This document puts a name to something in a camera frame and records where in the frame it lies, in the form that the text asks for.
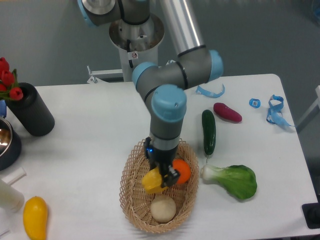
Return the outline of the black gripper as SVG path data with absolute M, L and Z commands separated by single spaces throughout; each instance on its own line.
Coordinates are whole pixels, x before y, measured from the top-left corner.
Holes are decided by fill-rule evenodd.
M 144 155 L 149 163 L 149 170 L 155 170 L 159 175 L 161 174 L 161 187 L 164 188 L 175 185 L 181 176 L 180 172 L 172 166 L 178 146 L 176 145 L 174 148 L 162 150 L 156 148 L 152 144 L 152 139 L 147 137 L 143 147 Z

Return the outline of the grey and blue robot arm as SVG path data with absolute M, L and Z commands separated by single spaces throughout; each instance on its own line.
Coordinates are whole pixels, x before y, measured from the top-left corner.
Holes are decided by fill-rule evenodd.
M 118 48 L 124 81 L 132 81 L 150 113 L 145 156 L 158 168 L 161 186 L 171 187 L 180 174 L 173 168 L 184 116 L 185 90 L 219 78 L 219 53 L 206 48 L 188 0 L 162 0 L 161 20 L 148 0 L 80 0 L 84 20 L 109 24 Z

